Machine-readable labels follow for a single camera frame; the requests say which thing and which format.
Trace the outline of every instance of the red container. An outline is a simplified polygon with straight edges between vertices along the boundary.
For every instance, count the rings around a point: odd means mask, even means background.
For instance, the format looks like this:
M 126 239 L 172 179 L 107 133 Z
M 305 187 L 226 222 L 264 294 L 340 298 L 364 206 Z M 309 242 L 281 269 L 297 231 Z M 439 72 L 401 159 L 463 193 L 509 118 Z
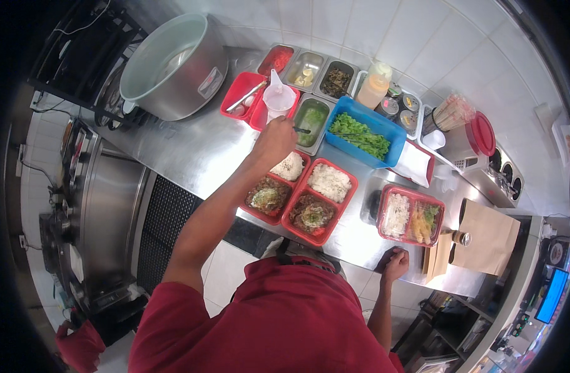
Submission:
M 347 176 L 349 176 L 349 181 L 351 182 L 351 189 L 349 189 L 347 191 L 347 195 L 345 196 L 345 199 L 343 200 L 342 203 L 338 204 L 338 203 L 334 202 L 333 200 L 331 200 L 330 198 L 323 196 L 322 194 L 320 194 L 319 192 L 313 190 L 311 187 L 308 186 L 308 178 L 310 177 L 310 175 L 312 175 L 312 171 L 313 171 L 314 167 L 316 167 L 320 163 L 325 163 L 325 164 L 329 165 L 330 167 L 336 168 L 339 171 L 347 174 Z M 348 173 L 344 169 L 342 169 L 338 166 L 335 166 L 334 164 L 332 164 L 328 160 L 325 160 L 324 158 L 318 158 L 318 159 L 314 160 L 314 162 L 312 163 L 312 166 L 310 167 L 310 169 L 307 171 L 306 175 L 304 176 L 304 179 L 301 181 L 301 183 L 297 186 L 296 190 L 293 192 L 293 196 L 291 198 L 289 198 L 289 203 L 285 207 L 285 211 L 283 212 L 282 217 L 281 217 L 281 224 L 288 231 L 298 235 L 299 237 L 303 238 L 304 240 L 308 241 L 309 243 L 313 244 L 314 246 L 322 246 L 328 240 L 331 233 L 333 233 L 334 228 L 337 226 L 339 219 L 341 219 L 341 216 L 343 215 L 345 208 L 347 207 L 347 205 L 349 205 L 349 201 L 354 196 L 355 190 L 357 188 L 358 188 L 358 180 L 355 178 L 355 176 L 351 175 L 350 173 Z M 297 200 L 302 195 L 305 195 L 305 194 L 311 194 L 311 195 L 313 195 L 319 199 L 322 199 L 323 201 L 332 205 L 335 209 L 335 214 L 334 214 L 333 218 L 328 222 L 328 225 L 326 226 L 325 231 L 318 236 L 313 236 L 313 235 L 309 234 L 308 232 L 305 232 L 304 230 L 297 228 L 296 226 L 294 226 L 291 223 L 291 220 L 289 219 L 289 213 L 291 212 L 291 210 L 293 210 L 293 207 L 295 206 Z
M 289 200 L 291 200 L 291 196 L 293 196 L 293 194 L 295 194 L 295 189 L 296 187 L 299 185 L 299 183 L 302 182 L 302 180 L 304 179 L 304 176 L 306 175 L 309 166 L 310 166 L 310 156 L 307 155 L 306 153 L 301 153 L 298 150 L 294 150 L 294 152 L 296 152 L 297 154 L 302 156 L 302 160 L 304 161 L 304 169 L 302 170 L 302 174 L 299 175 L 299 177 L 297 178 L 297 180 L 295 182 L 290 182 L 289 180 L 285 180 L 282 177 L 280 177 L 279 175 L 275 175 L 273 173 L 267 173 L 266 176 L 273 178 L 274 180 L 287 184 L 291 187 L 291 194 L 289 196 Z M 239 205 L 239 207 L 245 211 L 246 213 L 249 213 L 250 215 L 257 217 L 258 219 L 264 221 L 265 223 L 268 223 L 272 226 L 277 226 L 279 225 L 279 223 L 281 222 L 281 216 L 283 214 L 283 212 L 285 211 L 285 209 L 287 208 L 287 204 L 289 203 L 289 200 L 285 203 L 285 205 L 283 206 L 283 208 L 281 209 L 281 211 L 276 214 L 275 216 L 270 216 L 270 215 L 266 215 L 263 214 L 261 212 L 259 212 L 257 209 L 250 207 L 248 205 L 245 204 L 245 201 Z
M 289 110 L 289 114 L 287 114 L 287 117 L 293 117 L 293 114 L 295 114 L 295 109 L 297 107 L 297 102 L 299 101 L 300 92 L 295 87 L 292 86 L 289 87 L 293 90 L 293 92 L 295 92 L 295 101 L 293 101 L 293 106 L 291 107 L 291 110 Z M 254 108 L 254 112 L 252 113 L 250 121 L 248 123 L 250 124 L 251 128 L 261 132 L 266 128 L 267 118 L 268 118 L 268 109 L 266 108 L 264 100 L 260 99 L 256 107 Z
M 264 89 L 266 88 L 266 86 L 263 86 L 255 93 L 256 96 L 254 98 L 254 101 L 252 102 L 249 108 L 246 108 L 243 115 L 237 116 L 229 114 L 227 112 L 227 109 L 229 108 L 229 106 L 233 105 L 239 99 L 244 97 L 244 95 L 250 92 L 255 86 L 259 85 L 260 83 L 266 80 L 267 80 L 266 77 L 260 74 L 250 73 L 247 71 L 240 73 L 233 81 L 233 84 L 231 84 L 231 86 L 229 87 L 229 91 L 227 91 L 227 94 L 225 95 L 225 98 L 223 99 L 223 102 L 220 105 L 220 113 L 229 118 L 233 118 L 236 121 L 249 123 L 251 115 L 254 109 L 256 108 L 256 105 L 258 105 L 258 102 L 262 101 L 262 94 L 264 93 Z
M 413 141 L 410 141 L 409 139 L 407 139 L 406 141 L 409 144 L 414 145 L 417 148 L 417 150 L 421 151 L 422 153 L 427 154 L 430 157 L 430 160 L 428 161 L 428 167 L 426 168 L 426 179 L 428 180 L 428 185 L 430 185 L 432 183 L 432 174 L 434 173 L 434 154 L 425 151 L 421 146 L 415 144 Z M 410 182 L 413 183 L 413 181 L 410 178 L 405 177 L 403 175 L 399 175 L 399 176 L 401 176 L 402 178 L 406 178 Z
M 383 233 L 383 224 L 385 224 L 385 214 L 386 214 L 386 206 L 389 202 L 389 198 L 393 193 L 399 194 L 401 196 L 407 197 L 409 199 L 409 220 L 405 224 L 403 230 L 397 232 L 386 232 Z M 426 239 L 424 238 L 422 242 L 418 239 L 418 235 L 412 229 L 412 222 L 415 219 L 414 212 L 423 211 L 428 206 L 438 206 L 438 213 L 434 216 L 434 228 L 430 231 L 430 236 L 428 237 L 429 243 L 426 243 Z M 420 193 L 419 191 L 406 189 L 400 186 L 396 186 L 393 184 L 388 184 L 382 190 L 382 194 L 380 195 L 380 207 L 378 211 L 378 219 L 376 221 L 376 227 L 378 228 L 378 234 L 380 237 L 385 239 L 390 239 L 393 241 L 400 241 L 405 243 L 412 243 L 415 245 L 432 247 L 438 241 L 438 235 L 443 227 L 443 220 L 444 220 L 444 204 L 439 201 L 438 199 L 425 195 L 424 193 Z

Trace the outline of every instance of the sauce bottle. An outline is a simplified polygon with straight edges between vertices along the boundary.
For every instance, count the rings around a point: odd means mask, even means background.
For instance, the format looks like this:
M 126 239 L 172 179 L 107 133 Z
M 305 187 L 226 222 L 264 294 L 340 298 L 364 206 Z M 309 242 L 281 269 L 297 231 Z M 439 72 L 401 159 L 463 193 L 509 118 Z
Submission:
M 392 69 L 389 65 L 382 62 L 372 64 L 356 101 L 374 110 L 388 92 L 391 77 Z

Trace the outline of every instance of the label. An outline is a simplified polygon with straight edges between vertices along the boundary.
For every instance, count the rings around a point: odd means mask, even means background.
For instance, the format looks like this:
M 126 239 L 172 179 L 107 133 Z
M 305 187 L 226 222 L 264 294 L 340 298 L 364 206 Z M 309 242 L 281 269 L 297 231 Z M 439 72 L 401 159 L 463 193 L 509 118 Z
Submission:
M 223 81 L 223 74 L 219 69 L 214 66 L 210 71 L 210 74 L 204 79 L 202 84 L 198 87 L 198 93 L 205 99 L 209 99 L 210 96 L 219 88 L 220 83 Z

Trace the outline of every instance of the black rubber mat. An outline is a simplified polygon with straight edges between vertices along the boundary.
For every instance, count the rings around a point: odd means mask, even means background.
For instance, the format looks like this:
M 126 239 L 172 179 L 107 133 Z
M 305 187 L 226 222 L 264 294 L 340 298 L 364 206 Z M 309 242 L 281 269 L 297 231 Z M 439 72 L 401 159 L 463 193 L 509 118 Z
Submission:
M 148 294 L 161 282 L 173 245 L 202 199 L 158 176 L 141 233 L 137 284 Z
M 148 294 L 161 283 L 181 228 L 203 201 L 164 177 L 156 177 L 141 233 L 137 265 L 137 284 Z M 223 240 L 260 258 L 268 243 L 278 237 L 236 217 Z

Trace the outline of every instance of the countertop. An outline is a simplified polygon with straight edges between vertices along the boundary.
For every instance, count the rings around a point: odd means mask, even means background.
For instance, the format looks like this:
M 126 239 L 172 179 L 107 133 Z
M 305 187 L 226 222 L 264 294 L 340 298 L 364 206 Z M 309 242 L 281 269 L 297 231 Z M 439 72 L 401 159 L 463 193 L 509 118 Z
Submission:
M 139 128 L 111 131 L 97 127 L 91 120 L 91 111 L 82 109 L 81 118 L 102 138 L 143 165 L 171 180 L 173 183 L 208 198 L 231 175 L 252 146 L 259 132 L 246 124 L 220 114 L 220 104 L 233 79 L 242 71 L 251 71 L 263 54 L 243 48 L 227 48 L 229 72 L 219 92 L 197 113 L 181 121 L 166 122 L 160 119 L 149 121 Z M 397 183 L 432 195 L 446 206 L 444 227 L 459 227 L 459 212 L 463 198 L 492 207 L 488 199 L 461 177 L 458 188 L 442 193 L 438 180 L 433 179 L 430 188 L 420 187 L 387 169 L 373 169 L 359 160 L 323 142 L 315 158 L 326 158 L 355 175 L 358 189 L 339 224 L 322 247 L 325 253 L 373 270 L 383 253 L 395 245 L 410 253 L 410 268 L 402 280 L 425 286 L 426 275 L 422 274 L 424 249 L 385 240 L 378 235 L 374 222 L 369 219 L 366 200 L 375 190 L 387 183 Z M 304 243 L 282 226 L 271 226 L 238 209 L 237 216 L 266 230 Z M 484 281 L 485 274 L 455 265 L 448 265 L 447 272 L 428 283 L 428 287 L 453 294 L 475 297 Z

